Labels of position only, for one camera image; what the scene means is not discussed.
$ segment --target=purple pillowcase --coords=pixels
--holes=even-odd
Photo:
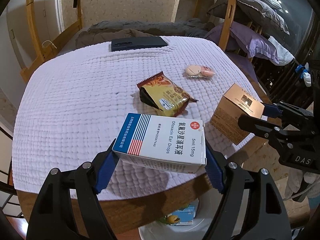
[[[221,36],[221,31],[222,31],[223,23],[219,24],[218,26],[214,27],[211,31],[209,31],[204,38],[213,41],[215,44],[219,45],[219,40]],[[233,37],[229,37],[228,44],[226,51],[228,50],[238,50],[240,49],[237,41]]]
[[[204,38],[218,45],[222,27],[223,23],[214,27]],[[239,47],[248,54],[249,58],[259,57],[269,59],[275,65],[279,64],[276,47],[270,41],[249,27],[232,22],[226,50],[236,50]]]

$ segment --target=white cable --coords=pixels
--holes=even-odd
[[[289,199],[298,197],[298,196],[306,193],[309,189],[311,189],[311,188],[312,188],[315,184],[317,184],[319,181],[320,181],[320,178],[316,179],[314,183],[312,183],[310,186],[308,186],[308,187],[307,187],[305,190],[303,190],[302,192],[300,192],[300,193],[298,193],[298,194],[296,194],[296,195],[293,195],[293,196],[291,196],[291,197],[289,197],[289,198],[284,198],[284,199],[282,199],[282,200],[283,200],[283,201],[287,201],[287,200],[289,200]]]
[[[49,40],[47,40],[47,41],[50,42],[50,43],[52,44],[52,46],[54,46],[55,48],[57,48],[56,45],[54,45],[52,41],[49,41]]]

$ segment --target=cardboard box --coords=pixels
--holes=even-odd
[[[233,84],[222,96],[210,123],[235,145],[238,145],[249,133],[238,126],[241,114],[261,118],[264,105],[247,91]]]
[[[130,113],[112,150],[127,163],[194,174],[206,165],[203,122]]]
[[[193,225],[193,219],[196,216],[199,199],[192,201],[171,214],[158,219],[159,222],[171,226],[187,226]]]

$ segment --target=black phone case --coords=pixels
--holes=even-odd
[[[111,51],[160,48],[164,46],[168,46],[168,44],[158,36],[122,38],[111,41]]]

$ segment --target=blue gripper pad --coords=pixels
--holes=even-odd
[[[107,188],[111,176],[117,166],[119,158],[111,151],[105,158],[100,170],[97,173],[97,182],[94,186],[96,194],[99,194],[103,189]]]
[[[212,187],[216,188],[219,193],[222,193],[225,187],[223,183],[223,172],[208,147],[206,147],[205,149],[207,158],[205,171],[207,172]]]
[[[264,105],[264,110],[262,115],[271,117],[271,118],[277,118],[282,115],[282,111],[278,108],[278,106],[268,105],[268,104],[263,104],[263,105]]]

